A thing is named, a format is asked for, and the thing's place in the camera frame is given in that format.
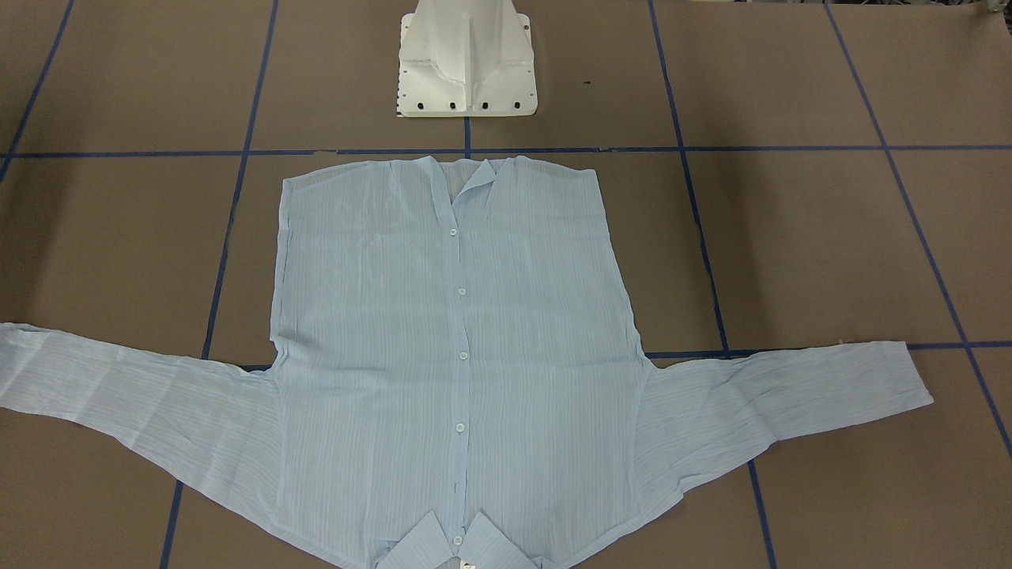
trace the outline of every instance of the light blue shirt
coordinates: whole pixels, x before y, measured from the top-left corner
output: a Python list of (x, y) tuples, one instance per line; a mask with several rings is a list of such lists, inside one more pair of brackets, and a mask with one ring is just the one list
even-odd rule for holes
[(266, 372), (0, 325), (0, 404), (118, 438), (345, 569), (565, 569), (775, 440), (931, 402), (902, 342), (658, 370), (593, 171), (285, 180)]

